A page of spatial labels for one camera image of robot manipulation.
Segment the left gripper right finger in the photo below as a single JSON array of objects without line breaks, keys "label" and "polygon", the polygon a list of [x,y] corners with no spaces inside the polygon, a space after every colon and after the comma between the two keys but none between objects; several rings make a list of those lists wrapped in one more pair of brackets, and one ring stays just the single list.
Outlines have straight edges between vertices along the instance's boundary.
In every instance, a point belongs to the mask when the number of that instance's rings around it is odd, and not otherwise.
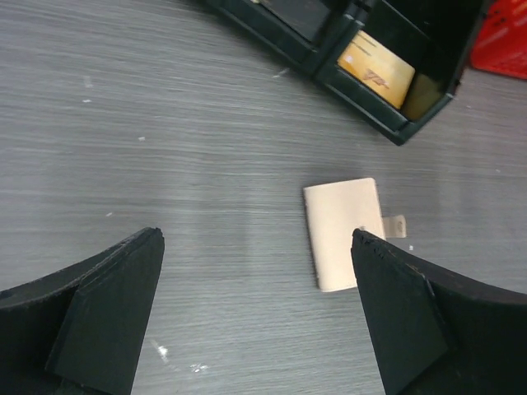
[{"label": "left gripper right finger", "polygon": [[387,394],[524,394],[526,296],[365,231],[352,264]]}]

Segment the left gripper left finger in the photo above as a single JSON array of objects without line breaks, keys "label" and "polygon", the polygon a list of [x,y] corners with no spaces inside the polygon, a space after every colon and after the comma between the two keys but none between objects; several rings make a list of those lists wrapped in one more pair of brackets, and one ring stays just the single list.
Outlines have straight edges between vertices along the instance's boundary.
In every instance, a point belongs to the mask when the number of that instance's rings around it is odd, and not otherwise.
[{"label": "left gripper left finger", "polygon": [[129,394],[165,250],[144,228],[1,292],[3,394]]}]

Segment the beige leather card holder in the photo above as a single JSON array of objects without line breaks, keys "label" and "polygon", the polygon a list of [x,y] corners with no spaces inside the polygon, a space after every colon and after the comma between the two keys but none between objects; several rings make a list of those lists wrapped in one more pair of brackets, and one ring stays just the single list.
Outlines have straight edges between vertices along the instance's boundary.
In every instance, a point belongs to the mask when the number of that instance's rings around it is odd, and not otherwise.
[{"label": "beige leather card holder", "polygon": [[373,178],[305,187],[303,196],[317,283],[325,293],[357,287],[351,255],[354,230],[383,240],[407,237],[403,215],[382,215]]}]

